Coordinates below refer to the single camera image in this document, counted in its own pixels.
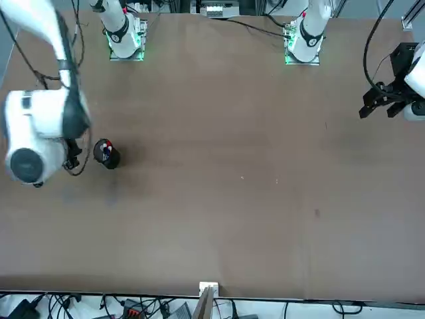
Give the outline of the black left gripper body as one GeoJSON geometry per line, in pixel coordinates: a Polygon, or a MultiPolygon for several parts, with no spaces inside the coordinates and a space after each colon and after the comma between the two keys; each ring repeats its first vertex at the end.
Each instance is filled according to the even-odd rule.
{"type": "Polygon", "coordinates": [[[404,77],[408,74],[418,43],[400,43],[390,54],[394,80],[391,82],[391,92],[401,98],[409,99],[414,96],[413,90],[408,87],[404,77]]]}

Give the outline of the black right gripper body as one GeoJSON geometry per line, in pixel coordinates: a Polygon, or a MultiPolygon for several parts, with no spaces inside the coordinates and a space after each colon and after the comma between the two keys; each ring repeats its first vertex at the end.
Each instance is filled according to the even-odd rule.
{"type": "Polygon", "coordinates": [[[64,167],[66,169],[74,169],[80,165],[78,156],[82,153],[82,149],[78,147],[75,139],[65,139],[66,143],[66,160],[64,167]]]}

